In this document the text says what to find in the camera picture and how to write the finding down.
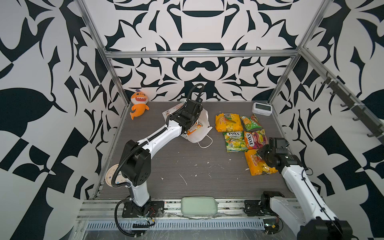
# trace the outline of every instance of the black and white patterned wall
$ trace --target black and white patterned wall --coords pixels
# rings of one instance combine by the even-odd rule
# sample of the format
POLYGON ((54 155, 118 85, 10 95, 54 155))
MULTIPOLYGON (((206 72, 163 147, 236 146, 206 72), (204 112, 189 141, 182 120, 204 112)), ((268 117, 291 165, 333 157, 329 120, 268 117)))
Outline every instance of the black and white patterned wall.
MULTIPOLYGON (((384 5, 335 0, 308 44, 382 120, 384 5)), ((361 239, 384 237, 384 146, 301 58, 274 102, 294 154, 307 167, 327 205, 361 239)))
POLYGON ((124 103, 73 0, 0 3, 1 239, 60 239, 124 103))
MULTIPOLYGON (((321 0, 86 0, 108 51, 295 49, 321 0)), ((114 59, 127 95, 267 100, 288 57, 114 59)))

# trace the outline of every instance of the white debris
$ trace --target white debris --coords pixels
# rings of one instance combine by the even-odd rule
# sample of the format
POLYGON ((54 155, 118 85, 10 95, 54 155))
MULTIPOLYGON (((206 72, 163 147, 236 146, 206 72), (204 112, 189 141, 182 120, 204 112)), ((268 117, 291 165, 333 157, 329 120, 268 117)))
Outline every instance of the white debris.
POLYGON ((187 182, 185 181, 185 179, 183 178, 183 176, 181 176, 181 174, 179 174, 180 177, 184 180, 185 184, 188 186, 187 182))

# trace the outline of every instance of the wood grain surface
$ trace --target wood grain surface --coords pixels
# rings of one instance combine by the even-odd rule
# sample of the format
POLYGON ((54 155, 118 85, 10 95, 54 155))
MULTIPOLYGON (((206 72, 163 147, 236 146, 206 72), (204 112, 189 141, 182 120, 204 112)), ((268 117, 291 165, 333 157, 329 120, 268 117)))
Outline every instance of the wood grain surface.
MULTIPOLYGON (((152 134, 164 125, 162 112, 177 102, 149 102, 149 111, 124 123, 110 166, 119 162, 123 147, 129 140, 138 141, 152 134)), ((213 129, 208 135, 213 143, 202 149, 181 136, 173 139, 152 159, 151 175, 147 180, 148 192, 152 198, 182 198, 188 196, 210 196, 214 198, 260 197, 263 191, 280 191, 286 197, 293 197, 281 174, 252 176, 243 152, 226 152, 223 133, 215 129, 215 115, 237 113, 252 115, 251 102, 204 102, 209 123, 213 129)), ((281 137, 274 118, 257 115, 267 137, 281 137)), ((209 138, 200 144, 207 146, 209 138)), ((124 199, 129 194, 124 188, 114 189, 104 184, 100 199, 124 199)))

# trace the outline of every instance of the plush toy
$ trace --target plush toy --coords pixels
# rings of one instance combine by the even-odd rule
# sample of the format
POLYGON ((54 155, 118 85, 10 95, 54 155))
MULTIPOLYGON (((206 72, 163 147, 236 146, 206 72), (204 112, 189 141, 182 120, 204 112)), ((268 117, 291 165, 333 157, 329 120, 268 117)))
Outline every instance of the plush toy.
POLYGON ((129 113, 132 120, 134 117, 141 116, 145 109, 149 110, 149 107, 146 105, 149 100, 147 95, 145 95, 143 92, 140 92, 138 89, 136 89, 136 91, 137 92, 134 93, 131 97, 131 102, 134 104, 132 106, 132 111, 135 110, 133 113, 129 113))

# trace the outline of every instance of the white rope handle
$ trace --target white rope handle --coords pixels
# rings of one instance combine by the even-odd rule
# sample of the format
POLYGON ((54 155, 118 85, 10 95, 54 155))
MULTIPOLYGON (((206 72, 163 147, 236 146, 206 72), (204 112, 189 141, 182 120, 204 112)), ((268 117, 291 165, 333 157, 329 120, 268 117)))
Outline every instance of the white rope handle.
POLYGON ((200 145, 200 143, 197 142, 197 144, 198 144, 201 148, 207 148, 207 147, 211 146, 211 144, 214 142, 210 136, 206 135, 206 137, 209 137, 209 138, 211 139, 211 143, 210 143, 208 146, 206 146, 206 147, 202 147, 202 146, 200 145))

